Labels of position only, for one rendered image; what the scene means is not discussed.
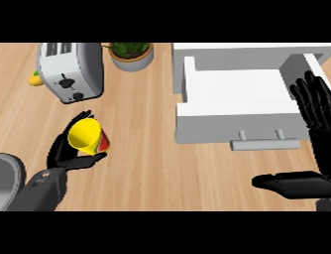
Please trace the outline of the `silver toaster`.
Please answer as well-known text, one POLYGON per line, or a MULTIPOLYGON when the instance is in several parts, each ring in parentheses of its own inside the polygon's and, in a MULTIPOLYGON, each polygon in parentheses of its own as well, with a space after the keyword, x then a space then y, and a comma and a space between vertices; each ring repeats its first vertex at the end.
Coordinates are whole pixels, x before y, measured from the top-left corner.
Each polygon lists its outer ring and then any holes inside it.
POLYGON ((37 72, 46 87, 64 104, 101 97, 101 43, 40 43, 37 72))

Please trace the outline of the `white cabinet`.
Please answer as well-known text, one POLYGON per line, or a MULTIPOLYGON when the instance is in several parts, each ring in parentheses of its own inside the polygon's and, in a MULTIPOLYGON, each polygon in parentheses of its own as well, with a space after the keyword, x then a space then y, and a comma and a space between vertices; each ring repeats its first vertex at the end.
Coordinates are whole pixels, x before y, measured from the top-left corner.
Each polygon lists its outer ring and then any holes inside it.
POLYGON ((321 64, 331 58, 331 43, 173 43, 173 92, 182 92, 184 60, 197 70, 278 69, 291 55, 312 54, 321 64))

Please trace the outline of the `white drawer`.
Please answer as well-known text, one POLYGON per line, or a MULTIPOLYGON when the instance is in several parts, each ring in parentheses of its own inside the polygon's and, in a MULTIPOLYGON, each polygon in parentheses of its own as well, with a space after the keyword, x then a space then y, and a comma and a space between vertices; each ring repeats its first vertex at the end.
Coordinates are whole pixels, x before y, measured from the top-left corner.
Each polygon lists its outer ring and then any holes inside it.
POLYGON ((305 73, 325 75, 316 56, 293 55, 275 69, 198 70, 185 58, 185 101, 178 104, 176 142, 226 143, 246 133, 269 140, 281 130, 288 139, 309 138, 288 87, 305 73))

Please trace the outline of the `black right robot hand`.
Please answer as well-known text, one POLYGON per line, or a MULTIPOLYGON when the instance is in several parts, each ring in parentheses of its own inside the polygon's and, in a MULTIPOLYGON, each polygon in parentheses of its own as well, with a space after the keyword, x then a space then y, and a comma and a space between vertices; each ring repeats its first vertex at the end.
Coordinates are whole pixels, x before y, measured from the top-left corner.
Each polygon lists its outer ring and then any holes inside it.
POLYGON ((319 172, 260 175, 252 179, 256 188, 288 199, 331 197, 331 90, 321 76, 309 70, 290 85, 306 127, 319 172))

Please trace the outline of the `yellow fruit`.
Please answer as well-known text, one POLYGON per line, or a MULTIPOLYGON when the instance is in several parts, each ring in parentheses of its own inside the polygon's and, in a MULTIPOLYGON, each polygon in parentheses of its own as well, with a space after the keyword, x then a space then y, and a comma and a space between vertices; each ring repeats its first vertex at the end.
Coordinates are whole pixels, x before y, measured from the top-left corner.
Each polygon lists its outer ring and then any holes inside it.
POLYGON ((33 72, 33 74, 29 78, 29 84, 33 86, 40 86, 45 84, 37 71, 33 72))

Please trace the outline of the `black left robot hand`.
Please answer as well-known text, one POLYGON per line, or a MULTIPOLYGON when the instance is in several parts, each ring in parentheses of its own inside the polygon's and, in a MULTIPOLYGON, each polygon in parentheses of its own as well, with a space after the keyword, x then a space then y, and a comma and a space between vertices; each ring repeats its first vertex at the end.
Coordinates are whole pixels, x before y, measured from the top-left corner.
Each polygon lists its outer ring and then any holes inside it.
POLYGON ((91 168, 95 163, 107 157, 107 153, 98 153, 94 156, 79 156, 79 150, 71 146, 68 141, 70 130, 76 123, 92 118, 91 111, 83 111, 71 120, 64 132, 55 139, 49 155, 48 155, 48 168, 64 168, 67 171, 91 168))

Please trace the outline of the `yellow cup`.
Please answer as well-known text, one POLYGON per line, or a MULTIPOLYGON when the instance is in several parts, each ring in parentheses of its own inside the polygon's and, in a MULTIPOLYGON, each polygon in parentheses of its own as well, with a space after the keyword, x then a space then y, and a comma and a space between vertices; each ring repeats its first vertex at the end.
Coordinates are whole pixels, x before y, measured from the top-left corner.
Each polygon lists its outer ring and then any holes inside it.
POLYGON ((77 150, 92 156, 110 150, 110 140, 97 119, 86 118, 74 124, 68 142, 77 150))

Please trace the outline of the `potted green plant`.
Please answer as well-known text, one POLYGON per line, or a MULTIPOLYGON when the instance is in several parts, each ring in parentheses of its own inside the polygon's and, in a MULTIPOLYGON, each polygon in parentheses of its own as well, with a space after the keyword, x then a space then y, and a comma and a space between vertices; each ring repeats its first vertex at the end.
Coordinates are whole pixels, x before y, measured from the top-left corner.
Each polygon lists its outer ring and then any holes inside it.
POLYGON ((144 70, 154 59, 151 43, 110 43, 107 46, 113 63, 123 71, 144 70))

